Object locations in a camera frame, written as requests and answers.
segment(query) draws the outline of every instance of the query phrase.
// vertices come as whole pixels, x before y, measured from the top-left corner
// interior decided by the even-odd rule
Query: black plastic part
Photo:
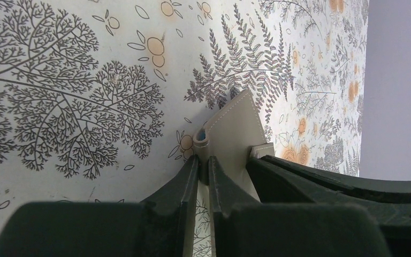
[[[342,194],[374,202],[411,203],[411,181],[390,181],[347,176],[310,168],[266,155],[261,158],[278,167]]]
[[[390,256],[380,229],[359,206],[262,204],[224,173],[216,157],[209,159],[209,181],[217,257]]]
[[[411,201],[411,186],[400,188],[400,196],[397,196],[394,187],[402,187],[400,183],[387,182],[383,186],[383,182],[378,181],[375,184],[380,185],[381,189],[378,190],[374,188],[374,182],[366,184],[364,178],[337,176],[272,156],[262,160],[251,159],[247,170],[263,202],[292,202],[295,199],[298,202],[353,203],[362,206],[377,221],[393,255],[411,256],[411,203],[405,203],[408,199]],[[278,187],[284,189],[273,191]],[[374,195],[391,202],[374,201]],[[393,203],[395,199],[400,199],[400,203]]]
[[[20,207],[0,256],[191,256],[199,159],[141,203],[39,202]]]

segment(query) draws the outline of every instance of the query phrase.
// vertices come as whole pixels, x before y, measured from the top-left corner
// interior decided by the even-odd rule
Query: leaf illustration
[[[184,37],[184,34],[182,33],[182,31],[180,31],[178,28],[176,28],[176,32],[177,32],[177,35],[179,35],[179,37]]]
[[[109,27],[108,25],[106,25],[105,27],[106,27],[106,30],[108,31],[108,33],[109,33],[111,36],[114,36],[114,34],[112,33],[110,27]]]
[[[183,16],[182,16],[182,14],[180,14],[180,12],[179,11],[177,11],[176,9],[174,9],[174,12],[177,14],[177,16],[179,16],[180,18],[184,18]]]
[[[251,17],[249,18],[249,24],[254,28],[254,22],[253,22],[253,19]]]
[[[131,47],[131,48],[133,48],[133,49],[135,49],[135,50],[139,50],[139,51],[142,51],[142,50],[145,50],[145,49],[146,49],[145,46],[143,46],[143,45],[141,45],[141,44],[138,44],[138,43],[128,43],[127,46],[129,46],[129,47]]]
[[[180,144],[180,133],[178,130],[176,131],[176,135],[177,135],[177,143]]]
[[[145,44],[146,43],[146,37],[144,37],[144,35],[139,30],[136,30],[136,34],[138,35],[139,41],[141,41],[141,43]]]
[[[105,20],[104,20],[102,17],[97,16],[97,15],[92,15],[92,18],[94,18],[94,19],[96,19],[96,20],[98,20],[98,21],[101,21],[101,22],[105,22]]]
[[[155,75],[157,75],[157,77],[161,80],[163,80],[164,82],[166,82],[166,79],[164,78],[162,72],[159,69],[154,69],[154,73]]]
[[[171,158],[174,154],[176,154],[176,153],[177,153],[177,150],[179,150],[179,147],[180,147],[180,145],[175,146],[175,147],[171,150],[171,152],[169,153],[168,158]]]
[[[134,165],[127,165],[125,166],[124,170],[131,170],[134,168]]]
[[[136,13],[139,15],[139,17],[146,19],[146,20],[149,19],[149,15],[147,14],[147,12],[139,5],[135,5],[135,10],[136,10]]]
[[[201,25],[204,25],[204,20],[202,20],[202,17],[200,15],[197,16],[197,20]]]
[[[0,204],[0,210],[7,208],[10,205],[10,200],[7,200]]]

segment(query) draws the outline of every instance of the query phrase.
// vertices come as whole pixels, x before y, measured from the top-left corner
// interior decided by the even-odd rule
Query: orange flower illustration
[[[344,12],[344,0],[338,0],[338,9],[340,13]]]
[[[182,131],[182,133],[177,131],[177,145],[171,150],[168,158],[173,157],[178,151],[180,151],[180,154],[176,156],[175,160],[183,157],[186,161],[194,154],[193,138],[190,135],[185,135],[185,131]]]
[[[297,153],[295,153],[294,147],[286,147],[283,151],[282,158],[290,162],[297,162]]]
[[[329,0],[329,4],[333,12],[338,10],[340,13],[344,12],[344,0]]]
[[[329,4],[330,4],[330,9],[332,9],[333,12],[336,12],[338,0],[329,0]]]
[[[300,148],[299,153],[297,154],[297,161],[296,163],[307,165],[309,161],[309,148],[306,145],[303,145]]]
[[[314,136],[317,136],[317,124],[316,123],[314,123],[313,131],[314,131]]]
[[[353,103],[354,98],[355,98],[354,82],[353,81],[349,85],[349,93],[348,94],[349,94],[349,103]]]
[[[302,135],[306,130],[306,120],[305,118],[301,118],[299,124],[299,134]]]
[[[154,69],[155,75],[159,77],[161,80],[166,82],[166,78],[162,74],[162,72],[159,70],[165,65],[165,58],[164,58],[164,53],[165,53],[165,48],[163,44],[163,39],[158,39],[156,37],[150,37],[149,39],[146,40],[146,37],[140,32],[136,31],[136,34],[138,35],[139,41],[142,43],[128,43],[127,46],[134,50],[138,51],[143,51],[143,50],[149,50],[150,55],[149,56],[143,56],[139,58],[139,61],[146,62],[148,60],[152,60],[153,65],[156,67]]]
[[[354,97],[356,97],[359,94],[359,83],[356,81],[354,83]]]

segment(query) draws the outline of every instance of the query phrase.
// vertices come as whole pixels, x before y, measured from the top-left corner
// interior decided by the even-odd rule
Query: branching tree drawing
[[[308,118],[311,118],[316,109],[324,110],[327,106],[326,102],[329,95],[336,93],[331,91],[332,83],[330,76],[319,75],[312,58],[308,60],[306,69],[308,72],[306,83],[301,79],[298,79],[295,83],[297,113],[298,115],[306,115]]]
[[[16,149],[23,164],[41,170],[57,155],[58,171],[94,179],[114,165],[121,141],[140,158],[160,137],[163,95],[149,84],[142,66],[118,61],[98,68],[89,52],[98,50],[95,33],[74,14],[32,0],[0,1],[0,100],[13,115]],[[0,137],[11,131],[0,120]],[[12,150],[13,141],[0,154]]]
[[[195,81],[190,81],[190,89],[184,100],[192,102],[207,101],[210,109],[218,105],[222,108],[227,101],[227,91],[234,98],[241,90],[251,89],[256,95],[256,106],[260,111],[265,103],[266,122],[270,120],[273,103],[284,94],[287,99],[287,85],[293,88],[289,47],[285,58],[285,43],[280,29],[278,49],[272,45],[273,37],[258,13],[264,45],[255,42],[256,34],[242,19],[234,4],[235,25],[240,32],[240,41],[233,35],[225,16],[222,28],[226,38],[228,54],[218,45],[213,29],[210,30],[210,46],[214,57],[213,64],[200,54],[202,72],[193,69]]]
[[[269,17],[269,14],[274,13],[275,9],[281,8],[281,18],[283,22],[288,20],[291,11],[293,11],[291,18],[294,28],[297,28],[299,19],[305,18],[306,23],[303,29],[303,35],[306,36],[311,30],[317,29],[321,38],[323,38],[321,30],[313,17],[314,13],[325,15],[323,2],[310,0],[259,0],[259,7],[266,18]]]
[[[332,144],[325,146],[324,157],[319,157],[314,168],[339,173],[339,166],[343,163],[343,140],[336,138]]]

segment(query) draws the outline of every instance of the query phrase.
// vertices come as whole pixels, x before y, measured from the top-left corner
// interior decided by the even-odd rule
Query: orange circle
[[[118,28],[120,27],[119,20],[117,20],[117,19],[114,18],[114,17],[110,17],[110,18],[108,19],[108,24],[109,24],[109,26],[110,26],[112,29],[118,29]]]
[[[156,37],[151,37],[147,40],[147,48],[153,55],[162,55],[164,53],[163,42]]]
[[[154,55],[154,56],[152,56],[152,63],[155,66],[161,68],[164,65],[164,57],[162,55],[159,55],[159,56]]]
[[[192,155],[193,155],[193,149],[188,149],[188,150],[184,151],[184,158],[185,159],[190,158],[190,156],[192,156]]]
[[[174,13],[174,8],[168,2],[163,2],[161,4],[162,12],[166,16],[171,16]]]
[[[180,140],[180,146],[184,150],[188,150],[193,146],[193,138],[189,135],[185,135],[181,140]]]
[[[205,13],[210,13],[210,11],[211,11],[210,5],[206,2],[202,3],[202,10]]]

